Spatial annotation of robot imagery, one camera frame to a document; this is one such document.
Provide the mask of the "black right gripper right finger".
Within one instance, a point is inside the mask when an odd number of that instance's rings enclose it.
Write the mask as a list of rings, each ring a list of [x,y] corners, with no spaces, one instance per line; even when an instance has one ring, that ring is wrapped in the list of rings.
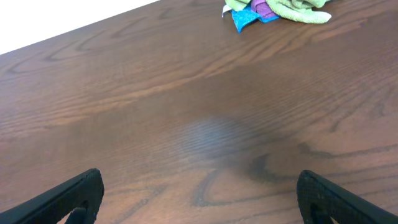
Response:
[[[397,216],[310,171],[298,178],[297,201],[305,224],[395,224]]]

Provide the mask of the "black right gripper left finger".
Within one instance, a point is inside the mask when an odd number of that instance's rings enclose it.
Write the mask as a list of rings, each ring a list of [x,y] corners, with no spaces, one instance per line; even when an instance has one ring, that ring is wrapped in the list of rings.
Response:
[[[1,223],[94,223],[104,195],[98,169],[87,171],[1,213]]]

